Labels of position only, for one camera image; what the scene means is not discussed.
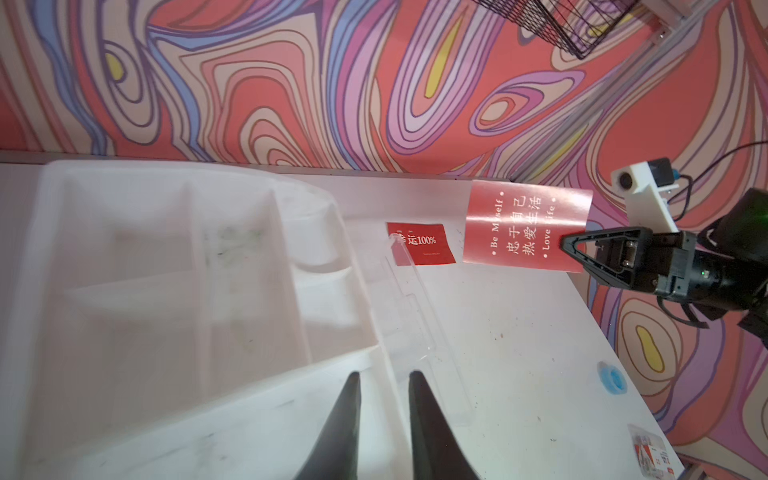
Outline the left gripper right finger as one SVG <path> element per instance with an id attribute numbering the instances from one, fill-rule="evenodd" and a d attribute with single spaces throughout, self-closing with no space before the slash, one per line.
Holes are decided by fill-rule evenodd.
<path id="1" fill-rule="evenodd" d="M 421 371 L 410 373 L 408 397 L 413 478 L 478 480 Z"/>

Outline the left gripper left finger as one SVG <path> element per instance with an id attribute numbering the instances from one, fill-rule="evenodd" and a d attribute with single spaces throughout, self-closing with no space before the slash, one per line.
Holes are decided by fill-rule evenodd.
<path id="1" fill-rule="evenodd" d="M 296 480 L 358 478 L 361 403 L 360 374 L 352 372 Z"/>

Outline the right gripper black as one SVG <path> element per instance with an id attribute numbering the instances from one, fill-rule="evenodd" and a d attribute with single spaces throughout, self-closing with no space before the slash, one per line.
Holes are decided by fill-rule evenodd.
<path id="1" fill-rule="evenodd" d="M 705 234 L 613 228 L 564 236 L 560 247 L 609 287 L 666 300 L 750 298 L 750 262 Z"/>

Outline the red postcard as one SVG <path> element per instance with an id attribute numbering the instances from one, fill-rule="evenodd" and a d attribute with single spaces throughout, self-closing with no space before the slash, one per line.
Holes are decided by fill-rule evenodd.
<path id="1" fill-rule="evenodd" d="M 561 240 L 586 231 L 590 190 L 501 181 L 472 182 L 463 261 L 580 273 Z"/>
<path id="2" fill-rule="evenodd" d="M 456 262 L 442 224 L 387 223 L 396 236 L 392 253 L 397 266 L 447 265 Z"/>

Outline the white plastic drawer organizer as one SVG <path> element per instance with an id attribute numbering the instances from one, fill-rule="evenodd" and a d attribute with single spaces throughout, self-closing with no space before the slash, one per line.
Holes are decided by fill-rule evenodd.
<path id="1" fill-rule="evenodd" d="M 360 374 L 358 478 L 409 431 L 333 196 L 172 162 L 41 169 L 1 350 L 5 479 L 292 479 Z"/>

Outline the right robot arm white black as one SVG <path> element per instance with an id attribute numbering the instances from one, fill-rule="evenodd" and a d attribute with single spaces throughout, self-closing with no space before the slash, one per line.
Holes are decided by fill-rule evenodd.
<path id="1" fill-rule="evenodd" d="M 627 227 L 568 235 L 561 249 L 599 283 L 681 306 L 698 329 L 741 312 L 739 327 L 767 339 L 767 193 L 749 189 L 699 233 Z"/>

